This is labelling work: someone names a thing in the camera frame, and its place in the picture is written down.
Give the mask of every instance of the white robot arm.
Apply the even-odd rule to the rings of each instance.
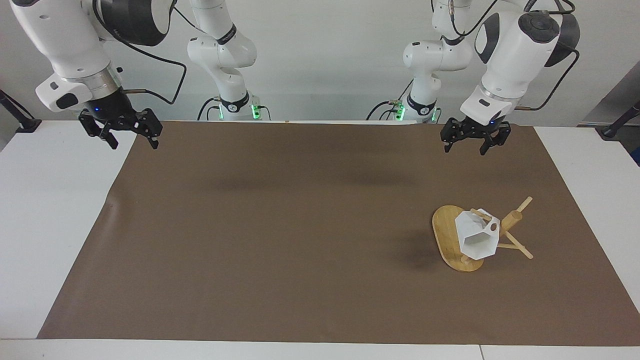
[[[143,135],[156,148],[162,124],[151,109],[133,109],[101,39],[112,39],[114,32],[130,44],[156,45],[167,34],[174,4],[175,0],[12,0],[20,25],[53,67],[54,74],[36,89],[40,100],[55,112],[84,109],[79,120],[87,134],[113,149],[118,142],[111,130]]]
[[[484,139],[480,148],[482,155],[493,146],[503,145],[511,132],[509,123],[504,122],[506,115],[514,110],[542,107],[518,106],[531,81],[544,67],[552,67],[575,53],[568,72],[579,57],[575,47],[580,28],[572,15],[575,7],[571,1],[504,1],[522,6],[524,12],[495,13],[481,26],[476,37],[476,53],[487,64],[487,71],[460,108],[466,118],[449,119],[441,132],[447,152],[454,142],[466,138]],[[570,5],[571,10],[565,10],[561,3]]]
[[[436,71],[458,71],[468,67],[473,51],[456,34],[456,29],[464,31],[472,0],[436,1],[432,26],[441,34],[439,41],[418,41],[404,50],[404,65],[413,73],[413,87],[402,98],[404,119],[427,122],[432,119],[438,93],[442,86]],[[449,5],[455,7],[456,29],[450,19]]]
[[[260,118],[259,100],[249,92],[238,68],[255,63],[257,51],[231,21],[225,0],[191,0],[200,29],[206,35],[189,41],[191,61],[209,73],[220,96],[220,117],[229,120]]]

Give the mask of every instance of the wooden dowel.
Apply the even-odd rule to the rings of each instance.
[[[500,222],[500,236],[503,236],[504,233],[511,230],[512,227],[516,226],[522,220],[522,213],[518,210],[513,210],[509,213],[502,221]]]
[[[518,207],[518,209],[516,211],[523,212],[524,209],[526,209],[527,206],[529,206],[529,204],[531,203],[532,200],[533,200],[533,198],[531,196],[528,197],[527,200],[524,200],[524,202],[522,204],[520,204],[520,206]]]
[[[520,249],[520,251],[522,251],[522,254],[524,254],[529,259],[533,259],[533,254],[531,254],[527,250],[527,248],[525,248],[518,240],[516,240],[516,238],[514,238],[513,235],[511,235],[511,233],[509,231],[507,231],[505,233],[505,235],[507,236],[509,241],[511,241],[513,243],[513,245],[516,245],[518,247],[518,249]]]
[[[503,244],[503,243],[500,243],[500,244],[498,244],[498,247],[499,247],[499,248],[502,248],[502,249],[520,250],[516,245],[513,245],[513,244]]]
[[[490,221],[492,221],[492,220],[493,220],[493,218],[492,218],[492,217],[490,217],[489,215],[484,214],[484,213],[481,213],[480,211],[478,211],[478,210],[476,210],[476,209],[471,209],[471,212],[472,212],[474,215],[477,215],[477,216],[479,216],[479,217],[483,218],[483,219],[484,219],[484,220],[486,220],[486,221],[489,221],[489,222],[490,222]]]

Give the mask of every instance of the white table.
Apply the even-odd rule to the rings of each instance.
[[[592,129],[536,130],[640,309],[640,169]],[[134,136],[116,136],[111,151],[76,121],[44,122],[0,152],[0,359],[640,359],[640,347],[33,340],[129,153]]]

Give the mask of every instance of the wooden base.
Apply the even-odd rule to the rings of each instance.
[[[473,260],[460,252],[456,218],[463,211],[464,209],[453,205],[437,209],[432,219],[433,232],[444,262],[457,271],[473,272],[482,266],[484,260]]]

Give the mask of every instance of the cable connector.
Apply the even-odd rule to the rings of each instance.
[[[258,106],[258,109],[267,109],[267,114],[269,114],[269,121],[271,121],[271,111],[269,110],[268,107],[266,107],[264,105],[260,105],[260,106]]]
[[[147,92],[147,89],[128,89],[128,90],[122,90],[123,93],[130,95],[130,94],[145,94]]]
[[[453,0],[449,0],[449,16],[453,17],[456,14],[456,7],[453,4]]]

